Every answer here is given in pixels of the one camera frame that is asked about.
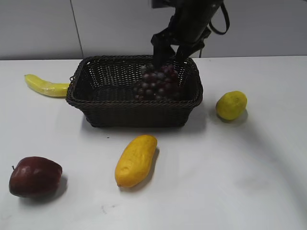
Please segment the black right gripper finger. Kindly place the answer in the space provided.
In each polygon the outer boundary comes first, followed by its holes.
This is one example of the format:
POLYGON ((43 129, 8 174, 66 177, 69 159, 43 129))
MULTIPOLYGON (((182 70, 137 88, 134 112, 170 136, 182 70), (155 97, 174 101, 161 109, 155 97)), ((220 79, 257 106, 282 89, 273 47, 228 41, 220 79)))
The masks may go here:
POLYGON ((153 65, 155 68, 160 68, 176 54, 169 43, 155 41, 153 47, 153 65))

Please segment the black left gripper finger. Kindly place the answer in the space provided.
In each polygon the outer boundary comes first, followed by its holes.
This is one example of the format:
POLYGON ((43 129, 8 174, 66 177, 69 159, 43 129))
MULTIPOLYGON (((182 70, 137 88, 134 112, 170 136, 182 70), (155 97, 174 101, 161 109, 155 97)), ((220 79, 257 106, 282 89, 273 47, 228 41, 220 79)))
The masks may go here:
POLYGON ((175 54, 175 61, 182 63, 200 49, 199 45, 179 45, 175 54))

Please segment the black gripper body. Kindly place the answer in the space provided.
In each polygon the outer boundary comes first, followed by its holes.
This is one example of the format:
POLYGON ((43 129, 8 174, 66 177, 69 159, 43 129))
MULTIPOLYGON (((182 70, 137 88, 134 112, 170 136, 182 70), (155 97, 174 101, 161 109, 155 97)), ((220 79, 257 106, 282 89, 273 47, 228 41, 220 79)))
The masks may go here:
POLYGON ((171 45, 195 47, 211 32, 224 35, 212 23, 220 9, 224 13, 223 0, 153 0, 152 8, 173 7, 174 15, 163 31, 154 34, 151 43, 155 49, 168 49, 171 45))

